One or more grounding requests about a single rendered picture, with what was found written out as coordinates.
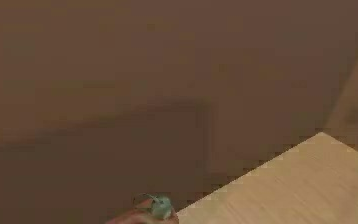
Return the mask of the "light wooden table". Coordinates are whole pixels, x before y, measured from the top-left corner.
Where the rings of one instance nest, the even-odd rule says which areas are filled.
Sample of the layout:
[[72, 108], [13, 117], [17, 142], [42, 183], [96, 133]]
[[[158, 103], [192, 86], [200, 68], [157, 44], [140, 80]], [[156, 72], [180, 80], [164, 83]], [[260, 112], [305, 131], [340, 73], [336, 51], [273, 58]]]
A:
[[180, 224], [358, 224], [358, 152], [321, 132], [178, 216]]

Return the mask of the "green round decoration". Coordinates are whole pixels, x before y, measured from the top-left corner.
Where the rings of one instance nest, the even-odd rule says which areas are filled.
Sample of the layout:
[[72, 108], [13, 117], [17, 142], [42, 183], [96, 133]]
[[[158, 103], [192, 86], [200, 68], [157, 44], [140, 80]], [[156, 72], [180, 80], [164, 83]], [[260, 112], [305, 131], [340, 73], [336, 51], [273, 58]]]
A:
[[[136, 199], [139, 197], [146, 197], [148, 203], [142, 205], [136, 202]], [[133, 198], [133, 205], [135, 209], [147, 212], [158, 220], [167, 220], [172, 215], [173, 206], [170, 198], [167, 196], [142, 193]]]

